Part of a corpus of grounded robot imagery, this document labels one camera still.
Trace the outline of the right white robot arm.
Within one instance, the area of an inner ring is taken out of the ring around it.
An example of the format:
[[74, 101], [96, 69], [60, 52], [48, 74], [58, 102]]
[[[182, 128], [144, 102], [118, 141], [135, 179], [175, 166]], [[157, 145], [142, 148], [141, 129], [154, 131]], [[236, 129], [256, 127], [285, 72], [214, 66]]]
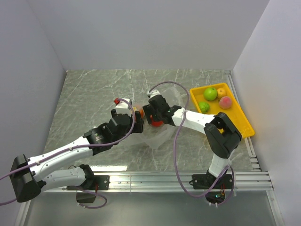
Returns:
[[149, 124], [162, 121], [166, 125], [185, 127], [206, 135], [213, 158], [208, 169], [207, 182], [218, 188], [224, 181], [222, 170], [229, 164], [232, 152], [242, 140], [242, 135], [225, 113], [202, 114], [183, 107], [169, 106], [160, 92], [149, 92], [149, 104], [143, 110]]

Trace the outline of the clear plastic bag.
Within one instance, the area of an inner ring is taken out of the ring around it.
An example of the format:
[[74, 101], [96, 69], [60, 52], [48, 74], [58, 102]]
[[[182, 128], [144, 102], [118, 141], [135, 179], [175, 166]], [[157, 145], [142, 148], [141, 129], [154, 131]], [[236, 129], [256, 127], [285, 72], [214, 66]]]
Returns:
[[[161, 94], [170, 106], [184, 106], [181, 94], [175, 87], [169, 87], [162, 91]], [[143, 133], [129, 135], [129, 137], [122, 142], [126, 147], [146, 145], [152, 149], [157, 149], [168, 141], [175, 132], [175, 127], [171, 125], [162, 124], [159, 127], [154, 127], [153, 125], [148, 124], [145, 115], [143, 116], [143, 120]]]

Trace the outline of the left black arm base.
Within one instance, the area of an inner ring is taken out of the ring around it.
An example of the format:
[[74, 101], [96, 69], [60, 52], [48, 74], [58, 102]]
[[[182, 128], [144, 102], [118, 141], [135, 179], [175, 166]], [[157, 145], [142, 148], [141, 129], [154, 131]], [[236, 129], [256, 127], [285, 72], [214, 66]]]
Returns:
[[[102, 195], [101, 191], [107, 191], [109, 189], [110, 176], [100, 175], [95, 176], [91, 182], [87, 182], [82, 186], [67, 186], [68, 191], [76, 191], [76, 202], [79, 206], [86, 209], [99, 209], [104, 207], [108, 200]], [[103, 201], [100, 206], [94, 206], [98, 199]]]

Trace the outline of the red fruit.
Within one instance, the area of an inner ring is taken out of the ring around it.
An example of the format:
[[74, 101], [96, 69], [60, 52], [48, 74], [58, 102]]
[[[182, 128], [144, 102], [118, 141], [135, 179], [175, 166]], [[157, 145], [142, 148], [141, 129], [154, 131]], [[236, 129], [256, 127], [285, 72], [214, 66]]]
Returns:
[[152, 120], [151, 125], [153, 127], [160, 127], [160, 126], [163, 125], [163, 121], [154, 121], [154, 120]]

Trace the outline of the green fruit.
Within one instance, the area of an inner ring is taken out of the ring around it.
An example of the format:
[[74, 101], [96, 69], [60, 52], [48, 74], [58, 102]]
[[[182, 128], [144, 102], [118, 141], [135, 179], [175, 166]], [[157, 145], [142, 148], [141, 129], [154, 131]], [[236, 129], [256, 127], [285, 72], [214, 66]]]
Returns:
[[210, 105], [205, 101], [199, 102], [198, 106], [203, 114], [206, 114], [210, 110]]

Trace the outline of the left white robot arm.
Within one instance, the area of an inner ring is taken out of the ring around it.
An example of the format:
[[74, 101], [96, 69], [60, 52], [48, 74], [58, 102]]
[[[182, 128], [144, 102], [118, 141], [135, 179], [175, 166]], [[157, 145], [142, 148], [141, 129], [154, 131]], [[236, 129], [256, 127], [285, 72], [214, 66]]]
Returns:
[[138, 110], [118, 113], [113, 109], [111, 115], [109, 122], [89, 130], [70, 144], [30, 158], [23, 154], [17, 156], [9, 173], [15, 201], [26, 202], [43, 191], [62, 186], [92, 188], [95, 176], [88, 165], [67, 170], [61, 167], [110, 150], [130, 134], [143, 132], [144, 121]]

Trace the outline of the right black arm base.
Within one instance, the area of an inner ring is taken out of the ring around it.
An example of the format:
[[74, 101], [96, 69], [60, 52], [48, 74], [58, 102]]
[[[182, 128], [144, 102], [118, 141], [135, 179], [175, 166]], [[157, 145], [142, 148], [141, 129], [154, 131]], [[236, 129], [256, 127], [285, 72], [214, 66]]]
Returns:
[[[215, 181], [215, 177], [209, 173], [206, 174], [193, 174], [192, 180], [189, 182], [193, 186], [194, 190], [208, 190], [212, 183]], [[213, 190], [205, 195], [205, 199], [209, 204], [215, 206], [221, 205], [227, 200], [226, 189], [230, 189], [230, 194], [233, 193], [235, 184], [235, 177], [230, 174], [224, 174], [214, 185]]]

